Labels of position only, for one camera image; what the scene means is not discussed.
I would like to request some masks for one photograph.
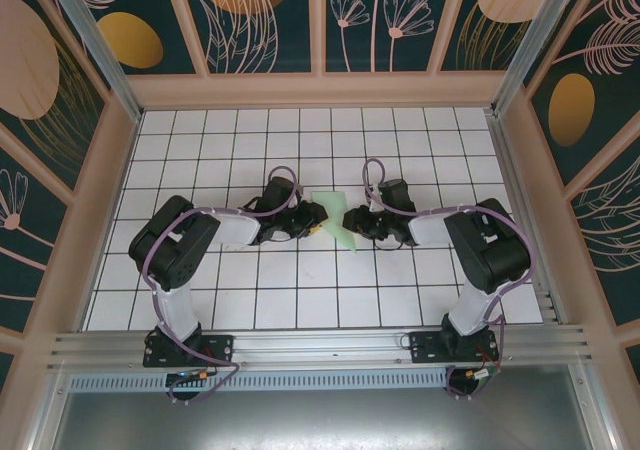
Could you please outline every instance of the green object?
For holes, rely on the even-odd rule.
[[[353,238],[353,232],[342,226],[344,214],[348,210],[344,192],[311,192],[311,200],[322,205],[329,216],[322,228],[344,248],[355,252],[356,240]]]

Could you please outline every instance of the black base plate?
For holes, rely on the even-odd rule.
[[[232,335],[203,335],[200,339],[200,353],[211,354],[211,357],[218,360],[231,361],[233,356],[233,336]],[[185,354],[175,345],[167,345],[167,337],[163,335],[151,335],[147,338],[147,344],[142,360],[145,368],[203,368],[211,364]]]
[[[474,343],[480,345],[489,357],[494,361],[498,360],[496,336],[492,331],[485,330],[473,337],[477,338]],[[482,362],[482,353],[475,351],[475,345],[472,351],[451,356],[440,338],[439,331],[409,333],[409,349],[413,363]]]

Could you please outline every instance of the flower illustration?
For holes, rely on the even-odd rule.
[[[344,29],[369,22],[369,14],[364,13],[366,7],[364,3],[362,3],[362,0],[344,0],[344,3],[342,0],[331,0],[331,10],[340,27],[344,63],[347,65],[347,72],[351,72],[349,56],[347,55],[347,45],[344,38]]]
[[[16,172],[14,183],[6,169],[0,170],[0,228],[15,230],[20,226],[20,213],[27,198],[29,180]]]
[[[433,31],[433,20],[429,0],[404,0],[398,7],[398,0],[384,0],[384,17],[391,37],[389,71],[393,72],[393,51],[398,38],[424,35]]]

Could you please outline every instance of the enclosure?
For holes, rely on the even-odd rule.
[[[0,446],[635,448],[639,2],[0,0]],[[136,234],[282,166],[342,228],[371,158],[418,210],[495,198],[531,243],[486,320],[495,382],[453,398],[456,362],[404,343],[463,297],[458,247],[324,225],[207,248],[190,298],[240,371],[172,407]]]

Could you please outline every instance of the white grid floor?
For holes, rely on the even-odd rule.
[[[196,206],[238,207],[262,193],[271,168],[288,165],[305,195],[343,191],[353,208],[365,203],[365,157],[380,157],[387,178],[404,178],[418,209],[496,197],[511,212],[480,108],[147,112],[85,329],[154,327],[150,291],[126,252],[172,195]],[[380,251],[362,238],[357,244],[355,254],[336,248],[319,231],[260,248],[212,246],[191,282],[203,328],[440,324],[464,282],[455,252]],[[509,324],[542,322],[532,285],[507,295],[502,309]]]

